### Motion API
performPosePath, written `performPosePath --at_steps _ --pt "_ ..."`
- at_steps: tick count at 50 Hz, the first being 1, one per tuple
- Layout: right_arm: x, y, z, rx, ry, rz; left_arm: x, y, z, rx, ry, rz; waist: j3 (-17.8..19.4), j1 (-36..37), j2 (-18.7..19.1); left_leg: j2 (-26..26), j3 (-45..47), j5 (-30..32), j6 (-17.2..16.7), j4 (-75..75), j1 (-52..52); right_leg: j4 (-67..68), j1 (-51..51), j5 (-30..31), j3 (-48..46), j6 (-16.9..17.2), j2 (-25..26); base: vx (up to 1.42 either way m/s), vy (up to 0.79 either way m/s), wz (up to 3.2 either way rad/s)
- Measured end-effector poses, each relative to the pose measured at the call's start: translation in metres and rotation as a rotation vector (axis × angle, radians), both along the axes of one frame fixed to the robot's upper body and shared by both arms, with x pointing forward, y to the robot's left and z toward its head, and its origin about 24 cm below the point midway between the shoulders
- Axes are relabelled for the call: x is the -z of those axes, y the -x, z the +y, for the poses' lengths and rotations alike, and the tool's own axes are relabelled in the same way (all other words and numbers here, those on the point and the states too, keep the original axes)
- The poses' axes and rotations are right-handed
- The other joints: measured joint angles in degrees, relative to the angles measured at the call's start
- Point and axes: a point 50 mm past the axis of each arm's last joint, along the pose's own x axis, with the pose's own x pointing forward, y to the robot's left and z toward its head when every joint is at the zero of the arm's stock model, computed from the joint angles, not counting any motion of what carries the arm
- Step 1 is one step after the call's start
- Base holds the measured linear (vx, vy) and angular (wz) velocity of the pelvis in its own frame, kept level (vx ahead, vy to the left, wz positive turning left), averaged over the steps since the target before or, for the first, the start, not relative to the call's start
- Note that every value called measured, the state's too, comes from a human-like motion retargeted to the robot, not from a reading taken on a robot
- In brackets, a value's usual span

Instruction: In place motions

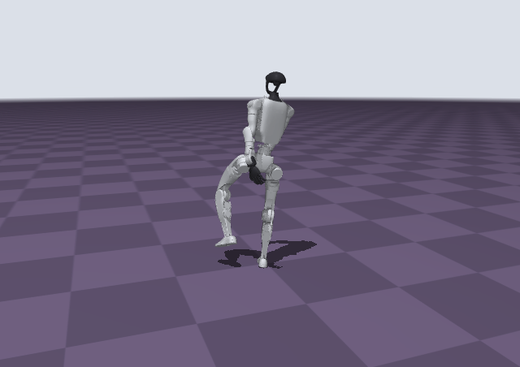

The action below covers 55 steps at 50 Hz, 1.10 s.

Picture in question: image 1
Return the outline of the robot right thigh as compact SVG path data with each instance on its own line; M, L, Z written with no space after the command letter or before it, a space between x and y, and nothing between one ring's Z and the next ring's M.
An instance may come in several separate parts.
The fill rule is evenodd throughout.
M280 179L282 178L283 171L281 168L272 163L272 169L270 173L266 173L267 181L265 181L265 205L262 210L262 220L265 222L271 222L271 211L275 208L275 199L277 192L280 187Z

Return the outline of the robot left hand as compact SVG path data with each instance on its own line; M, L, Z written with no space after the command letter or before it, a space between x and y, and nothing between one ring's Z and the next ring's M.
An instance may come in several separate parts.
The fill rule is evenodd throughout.
M255 166L257 163L255 161L254 156L251 157L251 160L252 160L252 164L250 164L250 165L247 164L247 166L250 167L249 168L249 178L252 181L254 181L254 183L257 184L257 185L265 183L265 181L267 181L267 179L264 179L262 177L262 175L260 174L259 169Z

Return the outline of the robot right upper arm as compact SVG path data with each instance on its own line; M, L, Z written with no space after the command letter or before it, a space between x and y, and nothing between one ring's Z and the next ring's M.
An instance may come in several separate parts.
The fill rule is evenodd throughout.
M287 118L286 118L284 131L285 131L286 127L288 126L288 122L293 117L293 115L294 115L294 109L290 105L288 105L288 114L287 114Z

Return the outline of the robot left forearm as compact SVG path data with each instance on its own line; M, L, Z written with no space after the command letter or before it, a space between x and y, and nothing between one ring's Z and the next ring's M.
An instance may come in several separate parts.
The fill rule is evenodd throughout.
M254 154L255 154L255 152L254 152L255 139L253 138L251 129L249 127L244 128L243 135L245 138L245 161L248 165L250 165L250 164L252 164L251 157L254 156Z

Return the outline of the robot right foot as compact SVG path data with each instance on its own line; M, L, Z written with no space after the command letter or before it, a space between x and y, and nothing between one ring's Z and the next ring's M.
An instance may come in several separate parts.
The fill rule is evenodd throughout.
M267 259L264 256L262 258L258 258L258 266L263 268L267 267Z

